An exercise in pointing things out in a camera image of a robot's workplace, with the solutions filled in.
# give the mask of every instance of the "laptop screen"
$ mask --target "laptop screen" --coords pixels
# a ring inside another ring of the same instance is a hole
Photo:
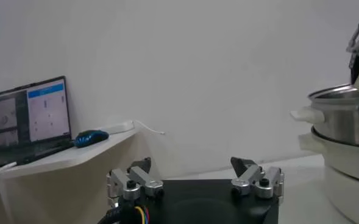
[[[0,150],[71,137],[65,78],[0,93]]]

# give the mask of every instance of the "white shelf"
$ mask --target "white shelf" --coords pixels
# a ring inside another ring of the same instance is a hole
[[[13,167],[2,172],[0,176],[2,179],[15,178],[77,166],[130,138],[136,132],[137,130],[133,129],[124,133],[110,135],[108,140],[80,149],[72,147],[32,163]]]

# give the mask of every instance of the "pot handle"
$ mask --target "pot handle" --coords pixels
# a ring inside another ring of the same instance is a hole
[[[299,144],[301,150],[307,150],[321,154],[325,154],[327,152],[325,145],[315,140],[315,138],[312,136],[312,133],[299,135]]]
[[[295,121],[306,121],[311,124],[325,121],[323,112],[312,107],[303,107],[296,111],[290,111],[290,115]]]

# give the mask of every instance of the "laptop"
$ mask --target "laptop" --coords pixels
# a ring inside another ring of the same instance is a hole
[[[73,146],[65,77],[0,92],[0,167]]]

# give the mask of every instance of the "pot lid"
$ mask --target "pot lid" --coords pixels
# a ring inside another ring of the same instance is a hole
[[[359,90],[345,84],[311,93],[308,98],[316,103],[359,104]]]

